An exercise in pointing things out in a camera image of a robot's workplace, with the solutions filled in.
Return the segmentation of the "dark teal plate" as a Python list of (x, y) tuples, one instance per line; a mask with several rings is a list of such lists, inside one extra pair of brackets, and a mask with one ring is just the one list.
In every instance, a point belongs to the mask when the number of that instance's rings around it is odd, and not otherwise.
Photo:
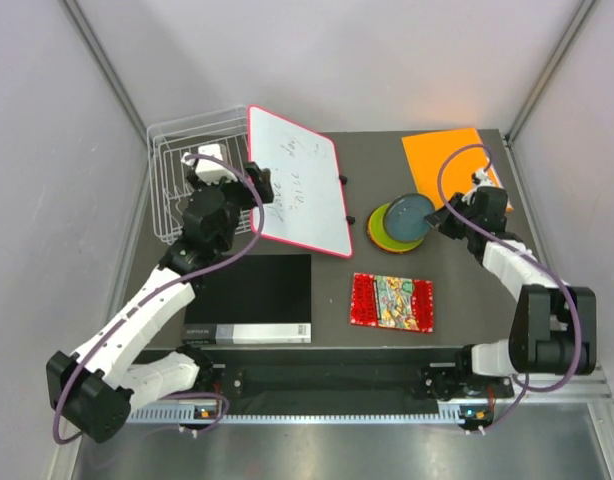
[(423, 239), (431, 226), (426, 217), (435, 212), (432, 201), (420, 193), (401, 195), (388, 204), (383, 218), (387, 235), (401, 243)]

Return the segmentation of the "red floral plate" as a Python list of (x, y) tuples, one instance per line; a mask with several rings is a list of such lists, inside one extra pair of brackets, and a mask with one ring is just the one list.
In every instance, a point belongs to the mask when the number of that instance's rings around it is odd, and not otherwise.
[(404, 254), (411, 252), (423, 243), (423, 239), (413, 242), (399, 242), (390, 237), (370, 237), (370, 240), (380, 250), (392, 254)]

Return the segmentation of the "lime green plate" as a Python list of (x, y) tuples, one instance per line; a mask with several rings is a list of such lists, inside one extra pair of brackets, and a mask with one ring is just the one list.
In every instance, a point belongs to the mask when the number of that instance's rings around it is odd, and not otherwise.
[(391, 238), (385, 227), (384, 217), (388, 209), (388, 204), (383, 204), (376, 208), (367, 221), (367, 235), (371, 242), (379, 249), (393, 254), (403, 254), (416, 249), (424, 241), (423, 238), (413, 242), (400, 242)]

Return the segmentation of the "orange plate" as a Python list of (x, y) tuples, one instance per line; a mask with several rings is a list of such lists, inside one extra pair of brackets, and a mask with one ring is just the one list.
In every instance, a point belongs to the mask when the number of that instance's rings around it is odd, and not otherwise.
[(367, 236), (370, 241), (379, 249), (382, 249), (382, 243), (380, 238), (380, 227), (372, 219), (367, 221)]

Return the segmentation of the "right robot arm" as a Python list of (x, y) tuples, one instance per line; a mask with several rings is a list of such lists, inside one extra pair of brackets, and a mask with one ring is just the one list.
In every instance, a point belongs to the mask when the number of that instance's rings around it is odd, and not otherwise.
[(478, 187), (443, 200), (425, 217), (451, 239), (466, 240), (479, 265), (494, 275), (516, 301), (509, 337), (468, 345), (454, 370), (456, 388), (474, 396), (491, 377), (554, 374), (564, 381), (596, 367), (596, 295), (574, 287), (541, 264), (518, 235), (507, 230), (507, 192)]

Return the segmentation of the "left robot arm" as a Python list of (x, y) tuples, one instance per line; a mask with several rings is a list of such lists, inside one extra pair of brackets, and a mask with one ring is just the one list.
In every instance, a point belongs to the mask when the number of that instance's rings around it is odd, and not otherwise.
[(152, 270), (141, 290), (90, 340), (72, 353), (56, 352), (46, 364), (52, 435), (61, 421), (76, 436), (96, 443), (111, 439), (129, 416), (162, 399), (209, 398), (218, 414), (228, 400), (213, 387), (213, 362), (199, 349), (183, 345), (149, 364), (136, 359), (157, 333), (188, 306), (206, 275), (244, 257), (252, 245), (235, 255), (232, 248), (242, 211), (261, 210), (274, 200), (271, 173), (249, 162), (237, 169), (205, 154), (187, 154), (193, 188), (183, 214), (183, 229)]

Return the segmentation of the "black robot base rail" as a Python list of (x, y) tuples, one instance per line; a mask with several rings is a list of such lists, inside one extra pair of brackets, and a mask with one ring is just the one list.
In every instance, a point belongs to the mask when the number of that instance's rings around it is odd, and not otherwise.
[(204, 347), (192, 388), (218, 392), (232, 414), (414, 414), (432, 403), (490, 406), (513, 395), (501, 378), (464, 380), (455, 348)]

